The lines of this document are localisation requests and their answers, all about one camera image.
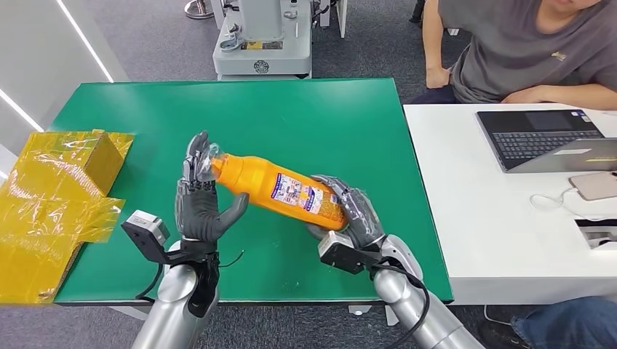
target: laptop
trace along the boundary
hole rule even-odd
[[[581,110],[480,111],[477,116],[506,173],[617,169],[617,138],[604,138]]]

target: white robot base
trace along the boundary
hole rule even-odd
[[[212,58],[219,80],[248,79],[304,79],[311,76],[311,3],[298,0],[292,7],[290,0],[281,1],[282,38],[260,41],[246,39],[236,49],[223,50],[229,31],[239,26],[242,37],[242,16],[227,11]],[[285,12],[295,15],[285,16]]]

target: yellow plastic film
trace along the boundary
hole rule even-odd
[[[0,187],[0,302],[52,302],[84,242],[106,242],[124,200],[106,198],[132,135],[43,132]]]
[[[33,133],[0,188],[0,196],[101,198],[109,192],[123,160],[105,133]]]

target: robotic arm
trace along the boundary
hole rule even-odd
[[[179,250],[164,250],[169,233],[158,217],[136,211],[122,223],[146,259],[158,263],[160,270],[170,266],[133,349],[192,348],[218,303],[217,240],[244,214],[248,194],[240,193],[231,207],[219,212],[215,183],[202,182],[198,170],[209,146],[202,132],[186,150],[175,199]]]
[[[164,250],[169,233],[158,217],[136,211],[122,223],[146,259],[157,262],[159,268],[170,265],[135,339],[134,349],[192,348],[218,302],[217,240],[244,214],[248,195],[239,194],[230,208],[218,211],[215,183],[199,173],[206,161],[202,154],[208,147],[207,134],[202,132],[193,138],[186,151],[175,202],[176,225],[182,234],[179,250]],[[379,297],[410,329],[390,348],[410,336],[423,349],[484,348],[424,287],[422,270],[413,253],[403,240],[383,232],[373,205],[363,192],[334,177],[314,179],[334,190],[349,222],[338,232],[308,225],[309,232],[321,241],[319,257],[349,273],[368,270]]]
[[[307,225],[311,234],[321,240],[319,258],[349,273],[369,271],[379,297],[409,329],[389,348],[401,345],[410,336],[424,349],[484,348],[422,284],[422,269],[413,253],[402,239],[383,232],[373,205],[363,192],[334,177],[313,178],[334,190],[349,222],[340,232]]]

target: orange bottle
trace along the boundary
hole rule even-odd
[[[233,156],[212,144],[201,173],[250,203],[327,229],[346,224],[338,197],[326,185],[257,156]]]

